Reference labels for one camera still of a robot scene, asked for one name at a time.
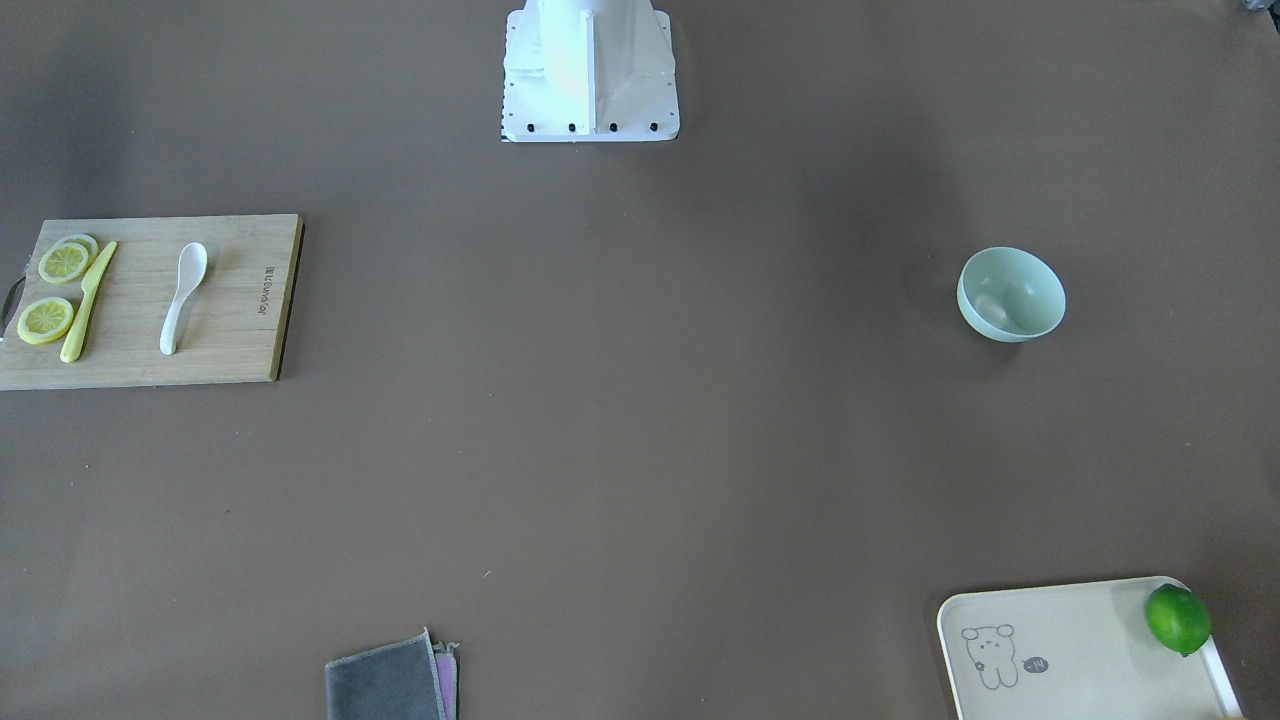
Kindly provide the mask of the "pale green bowl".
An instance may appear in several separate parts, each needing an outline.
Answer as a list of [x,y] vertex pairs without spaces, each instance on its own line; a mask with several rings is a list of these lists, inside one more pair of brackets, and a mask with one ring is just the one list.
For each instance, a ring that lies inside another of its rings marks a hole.
[[956,304],[978,334],[1011,345],[1047,336],[1068,310],[1066,292],[1055,270],[1014,247],[973,254],[957,278]]

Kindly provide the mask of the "white ceramic spoon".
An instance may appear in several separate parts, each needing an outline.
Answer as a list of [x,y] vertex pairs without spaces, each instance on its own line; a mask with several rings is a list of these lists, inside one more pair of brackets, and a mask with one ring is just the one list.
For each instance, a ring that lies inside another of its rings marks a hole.
[[209,251],[204,243],[189,242],[179,252],[175,291],[163,322],[157,346],[165,356],[177,351],[177,328],[189,296],[201,286],[209,268]]

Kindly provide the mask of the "grey folded cloth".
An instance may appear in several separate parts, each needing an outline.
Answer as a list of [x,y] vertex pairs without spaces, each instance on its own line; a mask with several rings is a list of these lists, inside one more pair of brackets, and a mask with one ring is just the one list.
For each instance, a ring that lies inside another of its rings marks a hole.
[[460,667],[454,642],[415,638],[325,665],[329,719],[456,719]]

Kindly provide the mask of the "yellow plastic knife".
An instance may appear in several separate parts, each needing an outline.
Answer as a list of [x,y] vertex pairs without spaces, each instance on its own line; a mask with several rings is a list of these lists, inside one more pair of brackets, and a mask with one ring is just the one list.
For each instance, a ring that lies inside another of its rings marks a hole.
[[81,279],[82,299],[59,354],[63,363],[74,363],[83,352],[99,287],[116,252],[116,241],[106,243]]

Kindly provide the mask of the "green lime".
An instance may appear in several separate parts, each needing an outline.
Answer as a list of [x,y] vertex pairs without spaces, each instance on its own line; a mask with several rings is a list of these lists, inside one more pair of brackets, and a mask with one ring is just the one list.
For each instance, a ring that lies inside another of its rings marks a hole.
[[1212,619],[1201,598],[1172,583],[1148,594],[1144,618],[1152,637],[1183,657],[1198,652],[1212,634]]

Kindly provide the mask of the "bamboo cutting board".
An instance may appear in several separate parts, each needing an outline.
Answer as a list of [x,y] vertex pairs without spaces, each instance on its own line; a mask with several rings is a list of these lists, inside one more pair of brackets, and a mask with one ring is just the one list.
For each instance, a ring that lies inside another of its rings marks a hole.
[[[15,314],[33,301],[81,301],[78,281],[47,283],[38,260],[59,240],[88,234],[116,251],[105,270],[81,356],[59,357],[60,343],[33,346],[18,324],[5,329],[1,387],[78,389],[270,382],[279,375],[303,219],[297,214],[46,220],[29,256]],[[207,250],[201,286],[182,309],[175,351],[159,340],[175,292],[180,250]]]

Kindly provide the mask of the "cream tray with bear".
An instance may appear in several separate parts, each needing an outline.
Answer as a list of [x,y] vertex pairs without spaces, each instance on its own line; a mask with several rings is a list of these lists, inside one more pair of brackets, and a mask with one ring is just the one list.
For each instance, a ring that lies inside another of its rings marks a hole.
[[1189,656],[1146,621],[1167,577],[955,594],[936,625],[960,719],[1239,719],[1212,641]]

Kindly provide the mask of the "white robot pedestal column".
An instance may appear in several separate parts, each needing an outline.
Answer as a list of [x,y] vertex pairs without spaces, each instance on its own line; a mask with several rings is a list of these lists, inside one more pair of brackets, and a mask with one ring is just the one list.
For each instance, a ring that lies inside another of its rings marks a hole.
[[504,142],[678,137],[672,23],[649,1],[527,1],[506,18],[503,69]]

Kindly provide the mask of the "upper lemon slice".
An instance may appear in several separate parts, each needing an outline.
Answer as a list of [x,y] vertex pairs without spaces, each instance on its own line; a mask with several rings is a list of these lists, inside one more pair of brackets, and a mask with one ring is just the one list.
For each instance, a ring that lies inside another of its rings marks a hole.
[[56,241],[38,261],[40,277],[51,284],[81,278],[99,255],[99,242],[91,234],[70,234]]

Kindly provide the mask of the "lemon slice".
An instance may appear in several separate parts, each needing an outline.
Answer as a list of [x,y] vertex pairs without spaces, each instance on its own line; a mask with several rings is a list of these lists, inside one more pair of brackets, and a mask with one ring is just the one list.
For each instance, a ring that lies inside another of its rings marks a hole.
[[32,302],[17,320],[17,333],[28,345],[60,340],[72,327],[76,307],[68,299],[51,296]]
[[40,277],[51,284],[81,278],[99,255],[99,242],[91,234],[70,234],[56,241],[38,261]]

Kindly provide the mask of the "lower lemon slice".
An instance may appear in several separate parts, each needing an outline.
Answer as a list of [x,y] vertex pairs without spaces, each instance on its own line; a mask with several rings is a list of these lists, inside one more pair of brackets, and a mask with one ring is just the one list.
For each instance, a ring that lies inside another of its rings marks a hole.
[[72,327],[76,307],[68,299],[51,296],[32,302],[17,320],[17,333],[28,345],[60,340]]

